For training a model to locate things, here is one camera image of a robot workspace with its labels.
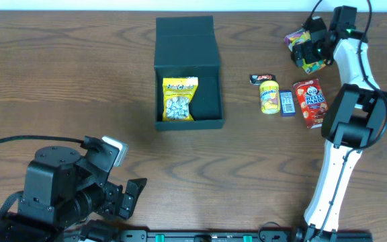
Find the green purple Pretz box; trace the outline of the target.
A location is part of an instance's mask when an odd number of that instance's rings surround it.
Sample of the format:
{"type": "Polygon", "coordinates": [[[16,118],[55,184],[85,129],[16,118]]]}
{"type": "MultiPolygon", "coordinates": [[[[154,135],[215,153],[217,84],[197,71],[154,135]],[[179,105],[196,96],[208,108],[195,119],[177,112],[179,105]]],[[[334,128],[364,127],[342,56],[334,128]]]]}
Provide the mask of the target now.
{"type": "Polygon", "coordinates": [[[325,67],[323,60],[319,60],[309,52],[310,48],[313,48],[309,31],[301,29],[288,34],[284,38],[284,43],[289,48],[295,65],[302,68],[307,74],[312,74],[325,67]]]}

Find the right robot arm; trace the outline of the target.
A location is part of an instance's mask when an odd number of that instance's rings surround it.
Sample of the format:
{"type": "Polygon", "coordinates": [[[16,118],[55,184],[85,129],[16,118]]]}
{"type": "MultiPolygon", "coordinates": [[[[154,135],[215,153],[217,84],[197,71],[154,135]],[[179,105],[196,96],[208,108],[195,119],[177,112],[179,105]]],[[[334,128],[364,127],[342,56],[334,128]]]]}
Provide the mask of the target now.
{"type": "Polygon", "coordinates": [[[304,213],[305,224],[291,241],[371,241],[368,232],[340,232],[339,211],[351,173],[364,150],[387,129],[387,92],[375,82],[368,60],[365,30],[355,27],[357,10],[339,6],[330,25],[309,15],[292,41],[291,58],[297,67],[313,63],[337,64],[341,89],[324,115],[321,135],[325,154],[312,200],[304,213]]]}

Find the yellow Mentos bottle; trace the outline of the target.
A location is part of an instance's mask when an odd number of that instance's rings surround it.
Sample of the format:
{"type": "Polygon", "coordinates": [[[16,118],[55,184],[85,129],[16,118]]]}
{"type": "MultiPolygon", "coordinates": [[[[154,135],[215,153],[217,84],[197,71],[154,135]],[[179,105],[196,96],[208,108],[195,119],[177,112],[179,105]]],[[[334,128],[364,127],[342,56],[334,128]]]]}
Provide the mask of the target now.
{"type": "Polygon", "coordinates": [[[264,81],[259,87],[261,111],[264,114],[276,114],[280,111],[279,84],[276,81],[264,81]]]}

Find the dark green box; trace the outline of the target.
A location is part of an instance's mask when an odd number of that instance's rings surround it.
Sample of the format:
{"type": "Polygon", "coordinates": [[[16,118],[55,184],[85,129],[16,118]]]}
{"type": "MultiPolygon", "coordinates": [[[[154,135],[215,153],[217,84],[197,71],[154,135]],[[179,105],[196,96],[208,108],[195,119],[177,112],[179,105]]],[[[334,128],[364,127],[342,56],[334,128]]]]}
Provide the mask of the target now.
{"type": "Polygon", "coordinates": [[[212,16],[158,17],[154,68],[156,130],[204,130],[223,127],[220,54],[212,16]],[[198,88],[189,104],[192,121],[163,120],[165,77],[198,78],[198,88]]]}

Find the blue small candy box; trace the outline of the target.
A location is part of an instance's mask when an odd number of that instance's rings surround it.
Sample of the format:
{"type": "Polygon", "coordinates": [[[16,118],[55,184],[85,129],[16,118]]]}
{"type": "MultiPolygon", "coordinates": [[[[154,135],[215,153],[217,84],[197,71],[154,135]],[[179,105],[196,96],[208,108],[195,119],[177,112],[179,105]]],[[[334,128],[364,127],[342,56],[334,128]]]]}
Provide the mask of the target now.
{"type": "Polygon", "coordinates": [[[294,98],[290,90],[279,91],[281,108],[280,112],[282,116],[294,116],[296,114],[294,98]]]}

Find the yellow sunflower seed bag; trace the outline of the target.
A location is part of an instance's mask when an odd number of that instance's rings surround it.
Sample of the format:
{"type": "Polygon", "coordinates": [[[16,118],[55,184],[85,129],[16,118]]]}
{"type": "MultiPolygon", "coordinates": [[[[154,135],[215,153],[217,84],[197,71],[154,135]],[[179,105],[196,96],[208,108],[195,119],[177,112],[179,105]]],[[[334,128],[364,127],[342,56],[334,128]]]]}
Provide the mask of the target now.
{"type": "Polygon", "coordinates": [[[194,121],[189,105],[199,85],[197,77],[163,79],[163,121],[194,121]]]}

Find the red Hello Panda box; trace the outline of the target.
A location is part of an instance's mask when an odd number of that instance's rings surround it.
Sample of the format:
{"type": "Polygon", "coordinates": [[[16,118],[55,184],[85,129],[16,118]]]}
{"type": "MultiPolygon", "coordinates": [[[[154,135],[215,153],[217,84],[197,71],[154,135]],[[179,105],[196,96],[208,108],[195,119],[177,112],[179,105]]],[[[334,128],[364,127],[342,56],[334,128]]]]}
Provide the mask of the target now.
{"type": "Polygon", "coordinates": [[[299,81],[294,84],[294,91],[307,128],[321,127],[329,107],[319,80],[299,81]]]}

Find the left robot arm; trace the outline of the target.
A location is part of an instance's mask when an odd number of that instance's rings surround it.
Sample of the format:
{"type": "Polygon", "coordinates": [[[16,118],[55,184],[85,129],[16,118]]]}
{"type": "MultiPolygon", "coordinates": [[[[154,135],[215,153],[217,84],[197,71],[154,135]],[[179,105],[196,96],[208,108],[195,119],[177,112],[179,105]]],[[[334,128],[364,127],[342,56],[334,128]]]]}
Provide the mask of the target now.
{"type": "Polygon", "coordinates": [[[129,219],[147,180],[109,182],[128,145],[111,137],[76,141],[84,155],[62,146],[43,147],[29,163],[24,189],[0,208],[0,241],[121,241],[121,232],[100,220],[129,219]]]}

